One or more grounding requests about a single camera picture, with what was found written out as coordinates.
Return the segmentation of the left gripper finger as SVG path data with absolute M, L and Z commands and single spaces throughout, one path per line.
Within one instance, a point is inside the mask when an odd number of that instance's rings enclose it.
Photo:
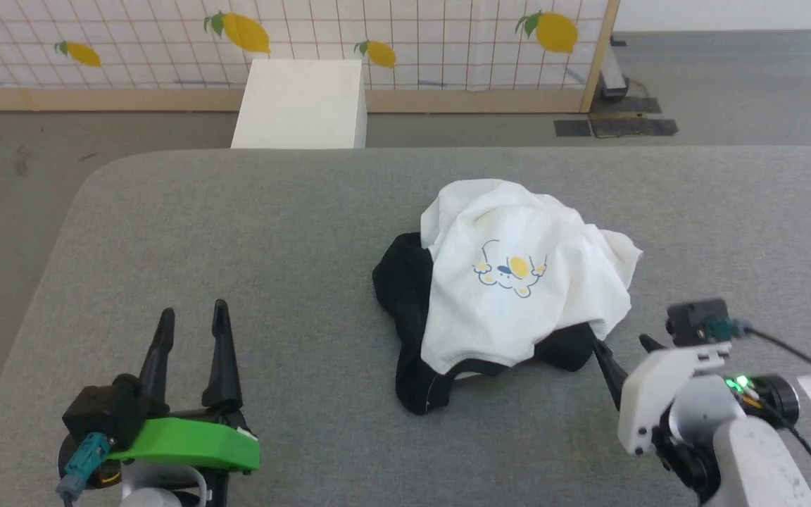
M 166 416 L 170 407 L 166 402 L 168 356 L 174 344 L 175 312 L 165 308 L 161 312 L 144 364 L 139 372 L 141 396 L 147 401 L 148 416 Z
M 201 404 L 212 411 L 235 412 L 244 405 L 244 399 L 239 383 L 230 310 L 223 299 L 217 299 L 213 305 L 211 332 L 215 344 L 211 372 L 201 395 Z

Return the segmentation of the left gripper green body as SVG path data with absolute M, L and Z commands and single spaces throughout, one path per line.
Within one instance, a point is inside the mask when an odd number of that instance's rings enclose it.
M 230 475 L 261 466 L 260 440 L 241 412 L 151 418 L 104 463 L 104 485 L 122 497 L 228 497 Z

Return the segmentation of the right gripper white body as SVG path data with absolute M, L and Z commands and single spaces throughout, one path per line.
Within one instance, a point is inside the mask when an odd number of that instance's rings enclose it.
M 659 349 L 647 355 L 622 385 L 618 439 L 628 453 L 651 453 L 657 427 L 684 443 L 712 439 L 734 419 L 734 395 L 715 369 L 731 343 Z

